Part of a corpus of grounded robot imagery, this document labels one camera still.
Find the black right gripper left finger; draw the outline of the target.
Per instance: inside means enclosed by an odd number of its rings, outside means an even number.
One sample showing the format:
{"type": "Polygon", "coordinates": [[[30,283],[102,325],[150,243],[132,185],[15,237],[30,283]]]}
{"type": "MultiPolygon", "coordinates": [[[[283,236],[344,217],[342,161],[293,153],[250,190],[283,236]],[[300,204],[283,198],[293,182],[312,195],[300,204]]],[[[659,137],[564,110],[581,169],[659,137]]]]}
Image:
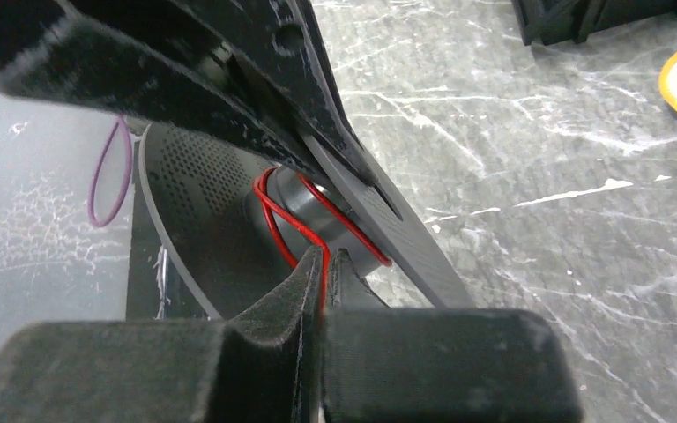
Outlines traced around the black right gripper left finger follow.
{"type": "Polygon", "coordinates": [[[228,321],[26,327],[0,349],[0,422],[314,422],[323,262],[228,321]]]}

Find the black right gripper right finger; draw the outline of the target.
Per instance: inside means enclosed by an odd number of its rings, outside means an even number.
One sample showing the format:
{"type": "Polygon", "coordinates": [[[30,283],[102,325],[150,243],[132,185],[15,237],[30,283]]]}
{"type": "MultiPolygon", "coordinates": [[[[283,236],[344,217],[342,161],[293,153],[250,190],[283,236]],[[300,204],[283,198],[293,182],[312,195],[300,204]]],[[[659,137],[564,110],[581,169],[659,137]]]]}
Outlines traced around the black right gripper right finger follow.
{"type": "Polygon", "coordinates": [[[330,422],[579,422],[552,326],[516,308],[392,308],[346,252],[331,259],[323,411],[330,422]]]}

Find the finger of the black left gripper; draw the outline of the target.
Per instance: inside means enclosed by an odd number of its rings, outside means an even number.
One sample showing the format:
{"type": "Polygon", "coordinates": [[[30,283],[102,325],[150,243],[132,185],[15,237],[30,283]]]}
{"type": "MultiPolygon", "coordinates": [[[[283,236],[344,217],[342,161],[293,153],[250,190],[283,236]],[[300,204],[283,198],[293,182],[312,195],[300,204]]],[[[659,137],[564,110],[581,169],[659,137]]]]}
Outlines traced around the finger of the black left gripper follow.
{"type": "Polygon", "coordinates": [[[131,42],[193,75],[210,108],[243,120],[227,142],[308,174],[314,150],[367,185],[378,173],[353,133],[307,1],[76,1],[116,43],[131,42]]]}
{"type": "Polygon", "coordinates": [[[58,1],[0,1],[0,93],[165,123],[316,171],[239,98],[58,1]]]}

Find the black perforated cable spool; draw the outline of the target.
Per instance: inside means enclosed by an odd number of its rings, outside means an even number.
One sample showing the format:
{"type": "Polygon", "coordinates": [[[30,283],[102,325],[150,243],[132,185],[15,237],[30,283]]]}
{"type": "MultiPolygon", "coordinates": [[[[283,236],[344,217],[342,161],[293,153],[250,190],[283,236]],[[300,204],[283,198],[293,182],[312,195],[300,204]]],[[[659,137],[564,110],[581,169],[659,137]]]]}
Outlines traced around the black perforated cable spool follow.
{"type": "Polygon", "coordinates": [[[379,258],[319,201],[295,171],[276,169],[256,155],[187,130],[159,123],[145,131],[138,151],[145,202],[183,283],[204,312],[230,319],[291,273],[274,240],[301,257],[305,239],[282,218],[273,226],[252,186],[266,179],[270,199],[314,230],[331,250],[345,249],[361,276],[379,258]]]}

